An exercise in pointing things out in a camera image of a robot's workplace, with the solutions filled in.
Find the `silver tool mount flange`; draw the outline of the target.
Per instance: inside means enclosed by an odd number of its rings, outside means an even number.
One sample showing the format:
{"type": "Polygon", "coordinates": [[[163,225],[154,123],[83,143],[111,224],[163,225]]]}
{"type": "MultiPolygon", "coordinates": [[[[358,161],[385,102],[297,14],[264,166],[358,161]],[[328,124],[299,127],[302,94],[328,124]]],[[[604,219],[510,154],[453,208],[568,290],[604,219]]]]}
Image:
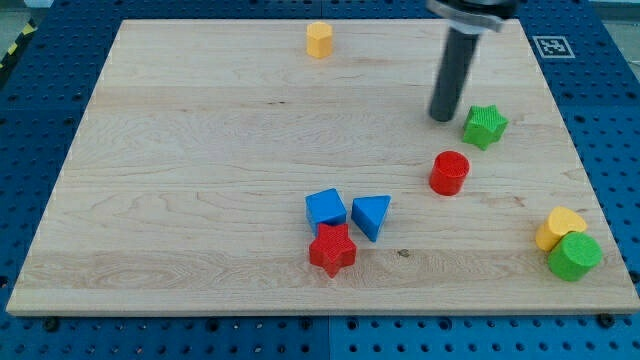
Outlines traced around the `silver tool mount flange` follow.
{"type": "Polygon", "coordinates": [[[426,0],[426,8],[466,34],[500,32],[518,9],[518,0],[426,0]]]}

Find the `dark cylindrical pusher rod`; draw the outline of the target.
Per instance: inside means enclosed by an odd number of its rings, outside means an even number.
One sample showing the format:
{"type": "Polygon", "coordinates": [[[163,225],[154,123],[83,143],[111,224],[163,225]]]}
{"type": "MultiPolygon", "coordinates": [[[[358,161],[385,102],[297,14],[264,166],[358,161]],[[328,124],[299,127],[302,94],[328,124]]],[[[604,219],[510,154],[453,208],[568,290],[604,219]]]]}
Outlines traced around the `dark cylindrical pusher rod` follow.
{"type": "Polygon", "coordinates": [[[429,115],[438,122],[453,119],[472,64],[478,34],[467,34],[449,27],[434,86],[429,115]]]}

